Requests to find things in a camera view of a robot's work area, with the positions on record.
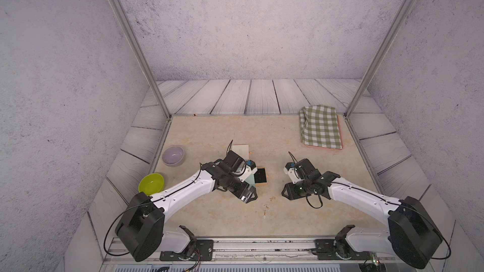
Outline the black lined box drawer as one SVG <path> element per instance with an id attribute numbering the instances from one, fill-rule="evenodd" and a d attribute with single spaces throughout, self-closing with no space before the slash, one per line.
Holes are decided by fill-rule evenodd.
<path id="1" fill-rule="evenodd" d="M 258 168 L 257 172 L 253 175 L 256 185 L 267 184 L 267 173 L 265 168 Z"/>

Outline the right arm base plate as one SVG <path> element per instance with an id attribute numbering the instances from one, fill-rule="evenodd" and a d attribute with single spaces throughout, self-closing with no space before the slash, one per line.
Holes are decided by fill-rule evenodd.
<path id="1" fill-rule="evenodd" d="M 368 252 L 356 252 L 344 240 L 316 239 L 315 248 L 311 253 L 317 256 L 318 260 L 344 260 L 344 261 L 366 261 L 371 256 Z"/>

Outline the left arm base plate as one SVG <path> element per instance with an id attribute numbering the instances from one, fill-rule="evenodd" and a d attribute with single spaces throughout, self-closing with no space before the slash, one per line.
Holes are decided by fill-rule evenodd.
<path id="1" fill-rule="evenodd" d="M 214 241 L 202 239 L 190 241 L 181 253 L 164 251 L 160 253 L 160 261 L 211 261 L 213 259 Z"/>

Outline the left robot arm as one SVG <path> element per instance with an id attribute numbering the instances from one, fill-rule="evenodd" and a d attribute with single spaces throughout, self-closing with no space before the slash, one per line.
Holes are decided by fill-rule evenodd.
<path id="1" fill-rule="evenodd" d="M 229 165 L 218 159 L 200 166 L 198 172 L 169 190 L 147 196 L 140 192 L 120 215 L 115 234 L 136 262 L 148 259 L 158 248 L 181 260 L 195 254 L 197 238 L 185 226 L 170 230 L 166 222 L 194 200 L 215 190 L 229 191 L 244 203 L 257 199 L 257 190 L 243 177 L 257 172 L 256 164 L 242 161 Z"/>

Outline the mint green jewelry box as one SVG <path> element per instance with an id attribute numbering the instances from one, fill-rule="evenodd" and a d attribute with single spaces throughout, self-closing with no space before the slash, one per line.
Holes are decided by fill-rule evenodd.
<path id="1" fill-rule="evenodd" d="M 251 190 L 255 186 L 255 179 L 253 175 L 245 173 L 244 175 L 240 176 L 240 180 L 243 184 L 243 187 L 247 190 Z"/>

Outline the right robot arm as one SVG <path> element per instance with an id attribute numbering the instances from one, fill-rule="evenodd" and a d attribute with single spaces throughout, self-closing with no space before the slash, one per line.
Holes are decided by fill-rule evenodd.
<path id="1" fill-rule="evenodd" d="M 315 169 L 311 173 L 293 163 L 284 173 L 290 178 L 282 190 L 288 200 L 307 199 L 339 201 L 376 219 L 384 229 L 364 229 L 346 225 L 333 243 L 334 254 L 342 260 L 355 259 L 362 253 L 392 254 L 416 269 L 424 269 L 445 237 L 431 216 L 413 197 L 405 199 L 378 194 L 355 185 L 338 174 Z"/>

